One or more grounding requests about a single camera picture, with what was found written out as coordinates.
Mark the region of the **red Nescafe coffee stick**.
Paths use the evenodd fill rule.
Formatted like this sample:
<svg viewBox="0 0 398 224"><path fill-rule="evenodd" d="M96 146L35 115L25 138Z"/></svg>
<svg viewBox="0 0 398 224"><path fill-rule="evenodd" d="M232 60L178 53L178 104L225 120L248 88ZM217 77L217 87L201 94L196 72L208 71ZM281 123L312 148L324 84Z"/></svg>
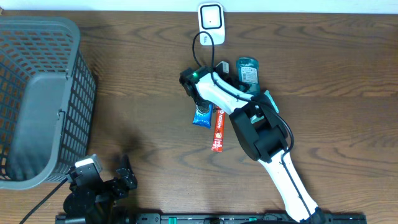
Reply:
<svg viewBox="0 0 398 224"><path fill-rule="evenodd" d="M213 152L223 151L223 137L224 137L224 121L226 113L219 107L216 107L216 123L213 135L213 143L211 150Z"/></svg>

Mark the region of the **blue Oreo cookie pack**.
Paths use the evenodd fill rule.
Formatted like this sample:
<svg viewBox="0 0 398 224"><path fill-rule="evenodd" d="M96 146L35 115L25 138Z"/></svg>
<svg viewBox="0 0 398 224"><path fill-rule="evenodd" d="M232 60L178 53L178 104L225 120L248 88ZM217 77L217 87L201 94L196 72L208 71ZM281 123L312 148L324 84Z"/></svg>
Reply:
<svg viewBox="0 0 398 224"><path fill-rule="evenodd" d="M208 105L207 107L196 105L192 124L210 129L212 113L212 104Z"/></svg>

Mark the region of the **teal mouthwash bottle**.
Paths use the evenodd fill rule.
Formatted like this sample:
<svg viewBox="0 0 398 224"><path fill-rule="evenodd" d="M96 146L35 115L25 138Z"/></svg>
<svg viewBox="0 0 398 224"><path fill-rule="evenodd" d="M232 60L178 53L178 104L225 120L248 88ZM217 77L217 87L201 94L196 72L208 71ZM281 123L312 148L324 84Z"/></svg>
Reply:
<svg viewBox="0 0 398 224"><path fill-rule="evenodd" d="M236 61L236 68L238 71L239 89L254 96L260 94L258 61L252 57L240 57Z"/></svg>

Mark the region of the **light green snack packet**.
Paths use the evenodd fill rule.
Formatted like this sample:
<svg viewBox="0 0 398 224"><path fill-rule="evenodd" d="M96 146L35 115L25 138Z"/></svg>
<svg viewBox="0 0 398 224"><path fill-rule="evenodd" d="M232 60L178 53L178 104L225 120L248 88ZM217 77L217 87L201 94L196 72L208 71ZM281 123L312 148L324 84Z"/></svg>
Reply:
<svg viewBox="0 0 398 224"><path fill-rule="evenodd" d="M277 105L275 104L274 99L273 99L273 97L272 97L271 94L270 94L270 91L269 91L269 90L266 90L266 91L264 92L264 95L267 96L267 98L268 98L270 104L272 105L273 109L275 110L275 112L276 112L277 114L279 114L279 109L278 109Z"/></svg>

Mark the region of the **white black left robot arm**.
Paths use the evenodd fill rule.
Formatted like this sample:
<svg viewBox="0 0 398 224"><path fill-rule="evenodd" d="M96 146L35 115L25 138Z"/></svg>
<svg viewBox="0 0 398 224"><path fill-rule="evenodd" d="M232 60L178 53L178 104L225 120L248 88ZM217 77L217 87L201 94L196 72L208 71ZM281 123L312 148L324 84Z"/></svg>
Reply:
<svg viewBox="0 0 398 224"><path fill-rule="evenodd" d="M135 218L126 208L116 205L120 199L129 196L137 188L129 158L122 156L116 169L117 177L103 181L100 172L102 165L96 154L75 162L68 172L71 193L63 203L63 215L55 217L56 223L82 224L130 224Z"/></svg>

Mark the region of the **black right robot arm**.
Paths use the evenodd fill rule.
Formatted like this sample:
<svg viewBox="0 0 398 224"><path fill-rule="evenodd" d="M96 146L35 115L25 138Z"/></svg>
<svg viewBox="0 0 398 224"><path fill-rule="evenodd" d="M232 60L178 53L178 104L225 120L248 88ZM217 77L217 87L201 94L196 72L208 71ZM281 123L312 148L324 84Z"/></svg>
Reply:
<svg viewBox="0 0 398 224"><path fill-rule="evenodd" d="M253 96L224 81L212 68L188 68L180 84L198 106L210 103L228 114L244 152L270 175L288 216L299 223L324 223L325 216L292 163L294 136L265 95Z"/></svg>

